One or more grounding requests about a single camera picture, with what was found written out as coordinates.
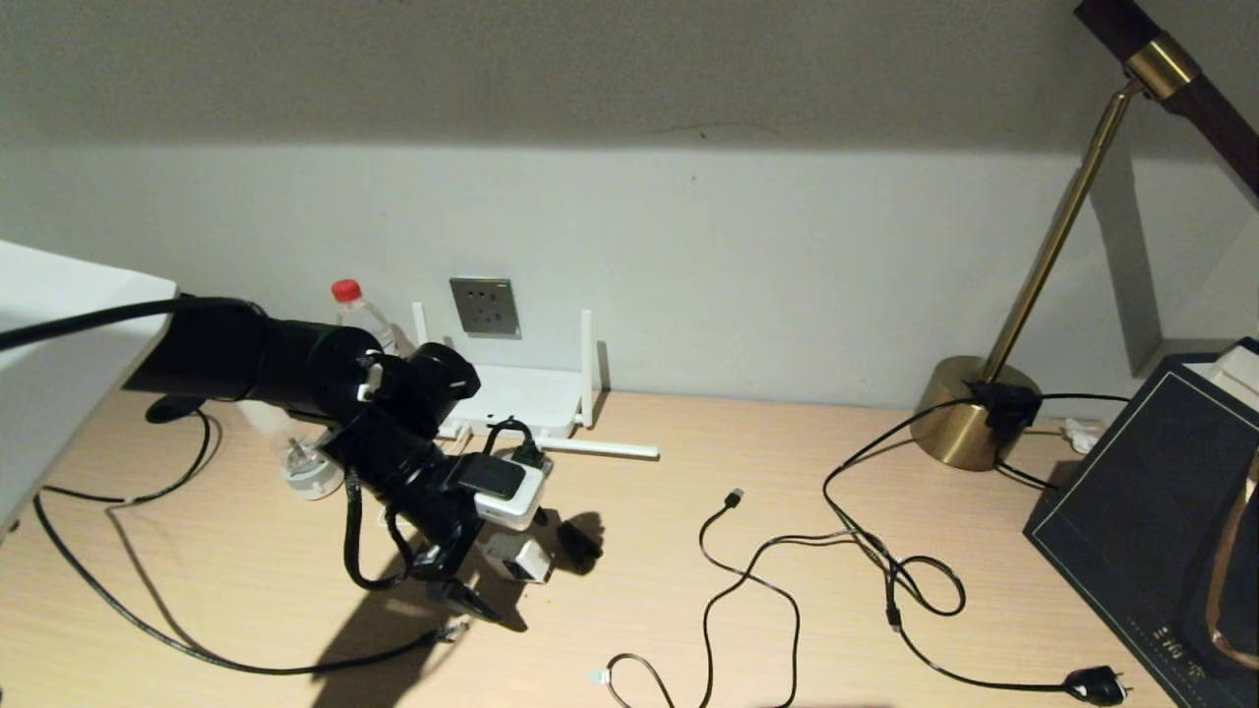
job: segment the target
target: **wall outlet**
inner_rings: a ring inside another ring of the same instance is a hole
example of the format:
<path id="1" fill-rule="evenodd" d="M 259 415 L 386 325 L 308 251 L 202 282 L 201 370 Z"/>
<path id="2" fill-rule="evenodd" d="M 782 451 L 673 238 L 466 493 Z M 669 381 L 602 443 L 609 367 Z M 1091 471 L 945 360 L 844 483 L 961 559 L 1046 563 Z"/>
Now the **wall outlet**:
<path id="1" fill-rule="evenodd" d="M 510 280 L 451 278 L 451 292 L 467 334 L 520 338 L 520 317 Z"/>

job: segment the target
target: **red bottle cap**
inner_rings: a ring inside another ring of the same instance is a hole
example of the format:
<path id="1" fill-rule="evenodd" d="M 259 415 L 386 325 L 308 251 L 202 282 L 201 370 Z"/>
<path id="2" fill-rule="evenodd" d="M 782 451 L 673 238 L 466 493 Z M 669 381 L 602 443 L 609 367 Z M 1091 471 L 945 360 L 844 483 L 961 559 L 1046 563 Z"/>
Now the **red bottle cap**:
<path id="1" fill-rule="evenodd" d="M 350 302 L 363 297 L 363 288 L 354 278 L 339 280 L 332 283 L 332 297 L 336 297 L 337 302 Z"/>

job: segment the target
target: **plastic bottle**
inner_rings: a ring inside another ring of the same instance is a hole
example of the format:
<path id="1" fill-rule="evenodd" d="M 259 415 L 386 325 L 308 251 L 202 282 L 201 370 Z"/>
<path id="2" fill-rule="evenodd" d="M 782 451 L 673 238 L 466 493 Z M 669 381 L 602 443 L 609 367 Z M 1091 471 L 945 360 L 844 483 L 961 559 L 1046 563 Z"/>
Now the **plastic bottle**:
<path id="1" fill-rule="evenodd" d="M 393 328 L 389 320 L 380 314 L 380 310 L 363 296 L 359 281 L 353 278 L 339 280 L 332 283 L 332 297 L 336 299 L 336 324 L 359 328 L 380 343 L 380 350 L 385 354 L 398 354 L 398 345 L 394 343 Z"/>

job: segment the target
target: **wooden desk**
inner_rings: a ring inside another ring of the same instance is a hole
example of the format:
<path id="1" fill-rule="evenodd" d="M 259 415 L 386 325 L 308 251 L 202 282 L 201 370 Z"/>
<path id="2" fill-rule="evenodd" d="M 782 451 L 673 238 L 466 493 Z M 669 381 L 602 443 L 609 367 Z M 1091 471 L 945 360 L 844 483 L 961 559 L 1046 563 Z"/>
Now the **wooden desk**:
<path id="1" fill-rule="evenodd" d="M 159 489 L 183 472 L 200 426 L 149 426 L 150 396 L 118 394 L 98 412 L 53 477 L 103 494 Z M 365 593 L 341 568 L 344 495 L 308 503 L 279 480 L 268 443 L 232 406 L 210 404 L 225 438 L 184 490 L 120 514 L 131 544 L 181 629 L 238 661 L 286 666 L 400 644 L 424 610 L 418 583 Z M 613 654 L 635 651 L 663 675 L 679 705 L 704 690 L 700 612 L 731 577 L 704 563 L 700 523 L 733 488 L 743 504 L 710 533 L 714 554 L 743 566 L 765 538 L 821 534 L 837 522 L 820 496 L 827 471 L 903 412 L 613 393 L 593 437 L 660 445 L 658 462 L 556 455 L 545 505 L 598 511 L 606 556 L 584 577 L 556 573 L 519 607 L 529 631 L 473 622 L 451 648 L 320 678 L 258 677 L 215 668 L 144 636 L 106 607 L 55 553 L 28 510 L 0 545 L 0 687 L 4 708 L 57 705 L 612 707 L 592 684 Z M 1075 459 L 1061 440 L 1029 435 L 1011 462 L 1045 476 Z M 969 605 L 958 617 L 901 602 L 905 626 L 942 665 L 976 678 L 1059 682 L 1110 664 L 1136 687 L 1127 705 L 1171 700 L 1027 543 L 1020 530 L 1036 493 L 997 474 L 944 467 L 913 445 L 845 472 L 833 490 L 894 553 L 953 566 Z M 99 505 L 45 495 L 82 562 L 141 616 L 162 616 Z M 374 519 L 374 508 L 368 513 Z M 364 528 L 364 568 L 390 544 Z M 977 689 L 919 663 L 884 620 L 883 580 L 851 545 L 778 547 L 758 572 L 796 595 L 803 614 L 802 708 L 1060 707 L 1063 694 Z M 952 601 L 923 573 L 928 593 Z M 714 707 L 774 705 L 789 679 L 791 608 L 749 586 L 713 612 Z M 663 705 L 646 671 L 617 669 L 637 708 Z"/>

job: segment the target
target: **brass lamp base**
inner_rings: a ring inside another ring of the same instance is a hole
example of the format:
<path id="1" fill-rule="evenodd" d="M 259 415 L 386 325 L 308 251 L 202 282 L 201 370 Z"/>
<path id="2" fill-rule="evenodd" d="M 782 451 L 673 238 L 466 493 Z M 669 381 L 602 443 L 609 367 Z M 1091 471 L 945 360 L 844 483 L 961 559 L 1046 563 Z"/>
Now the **brass lamp base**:
<path id="1" fill-rule="evenodd" d="M 918 409 L 971 398 L 966 382 L 977 382 L 983 368 L 978 357 L 952 357 L 935 365 L 932 379 L 923 392 Z M 1040 388 L 1027 374 L 1005 365 L 996 383 L 1025 385 L 1037 394 Z M 942 408 L 909 426 L 914 442 L 928 455 L 940 462 L 962 470 L 987 471 L 996 467 L 997 460 L 1005 460 L 1010 450 L 1019 442 L 1022 430 L 1007 431 L 998 437 L 987 425 L 988 411 L 978 403 L 959 403 Z"/>

